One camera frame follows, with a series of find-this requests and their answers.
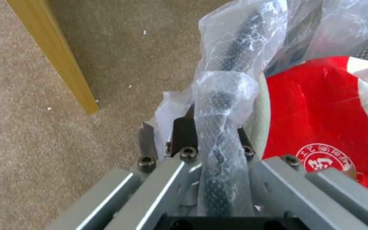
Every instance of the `bolt head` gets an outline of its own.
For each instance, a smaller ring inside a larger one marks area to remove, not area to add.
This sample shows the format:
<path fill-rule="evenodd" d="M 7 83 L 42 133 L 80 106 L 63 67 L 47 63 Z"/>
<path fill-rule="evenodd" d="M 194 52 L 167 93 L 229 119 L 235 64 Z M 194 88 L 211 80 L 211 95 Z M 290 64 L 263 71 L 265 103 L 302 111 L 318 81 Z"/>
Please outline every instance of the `bolt head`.
<path fill-rule="evenodd" d="M 255 151 L 252 147 L 244 145 L 242 146 L 245 150 L 245 157 L 247 158 L 247 161 L 251 161 L 255 156 Z"/>
<path fill-rule="evenodd" d="M 197 150 L 193 147 L 182 147 L 180 149 L 180 159 L 186 163 L 192 163 L 197 158 Z"/>
<path fill-rule="evenodd" d="M 143 173 L 150 173 L 156 168 L 156 159 L 152 156 L 139 157 L 137 168 Z"/>

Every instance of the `red bag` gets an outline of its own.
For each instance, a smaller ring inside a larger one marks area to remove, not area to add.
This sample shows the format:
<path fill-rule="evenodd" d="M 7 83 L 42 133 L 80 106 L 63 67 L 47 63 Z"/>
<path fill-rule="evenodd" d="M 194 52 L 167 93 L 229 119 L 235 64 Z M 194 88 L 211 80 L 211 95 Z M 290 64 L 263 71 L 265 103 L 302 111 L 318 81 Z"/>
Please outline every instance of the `red bag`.
<path fill-rule="evenodd" d="M 333 57 L 308 61 L 267 79 L 271 123 L 263 158 L 294 154 L 308 172 L 354 168 L 368 188 L 368 114 L 363 100 L 368 61 Z"/>

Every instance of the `plastic wrap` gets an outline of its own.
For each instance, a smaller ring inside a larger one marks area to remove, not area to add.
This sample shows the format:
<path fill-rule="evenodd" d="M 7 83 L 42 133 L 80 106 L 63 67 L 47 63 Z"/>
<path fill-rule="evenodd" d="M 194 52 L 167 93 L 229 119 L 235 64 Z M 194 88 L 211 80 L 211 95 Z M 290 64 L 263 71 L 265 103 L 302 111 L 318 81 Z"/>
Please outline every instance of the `plastic wrap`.
<path fill-rule="evenodd" d="M 250 216 L 236 129 L 252 113 L 255 80 L 265 68 L 270 76 L 310 58 L 346 54 L 368 39 L 368 0 L 237 0 L 203 17 L 199 28 L 203 57 L 191 89 L 165 93 L 152 120 L 157 152 L 162 160 L 173 120 L 194 102 L 203 162 L 198 213 Z"/>
<path fill-rule="evenodd" d="M 198 214 L 253 213 L 247 162 L 237 128 L 252 113 L 255 79 L 282 45 L 286 0 L 237 1 L 200 20 L 203 58 L 193 83 L 203 171 Z"/>
<path fill-rule="evenodd" d="M 266 76 L 303 61 L 348 54 L 368 39 L 368 0 L 289 0 L 285 43 Z"/>

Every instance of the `metal bar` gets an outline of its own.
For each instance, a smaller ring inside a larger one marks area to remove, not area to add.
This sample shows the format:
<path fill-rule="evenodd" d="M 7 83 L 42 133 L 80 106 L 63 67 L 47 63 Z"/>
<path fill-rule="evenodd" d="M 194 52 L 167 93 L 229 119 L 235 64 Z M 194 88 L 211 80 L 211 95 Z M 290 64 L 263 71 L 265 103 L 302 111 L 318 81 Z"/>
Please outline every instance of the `metal bar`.
<path fill-rule="evenodd" d="M 114 169 L 60 215 L 48 229 L 103 229 L 140 186 L 131 172 Z"/>
<path fill-rule="evenodd" d="M 163 214 L 173 214 L 191 185 L 187 164 L 166 157 L 105 229 L 153 229 Z"/>
<path fill-rule="evenodd" d="M 292 212 L 310 229 L 368 229 L 278 157 L 254 165 L 249 174 L 253 200 L 274 216 Z"/>
<path fill-rule="evenodd" d="M 368 189 L 334 168 L 305 176 L 368 225 Z"/>

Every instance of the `bubble wrap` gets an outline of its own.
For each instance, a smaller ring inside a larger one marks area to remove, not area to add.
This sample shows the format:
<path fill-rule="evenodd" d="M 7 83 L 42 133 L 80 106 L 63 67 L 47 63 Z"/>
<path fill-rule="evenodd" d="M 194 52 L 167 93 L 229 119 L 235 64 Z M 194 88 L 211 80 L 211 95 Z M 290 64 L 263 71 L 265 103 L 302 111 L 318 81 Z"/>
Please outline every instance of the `bubble wrap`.
<path fill-rule="evenodd" d="M 237 128 L 252 113 L 258 75 L 285 40 L 287 17 L 286 0 L 246 0 L 200 20 L 203 58 L 192 86 L 203 163 L 199 215 L 253 215 Z"/>

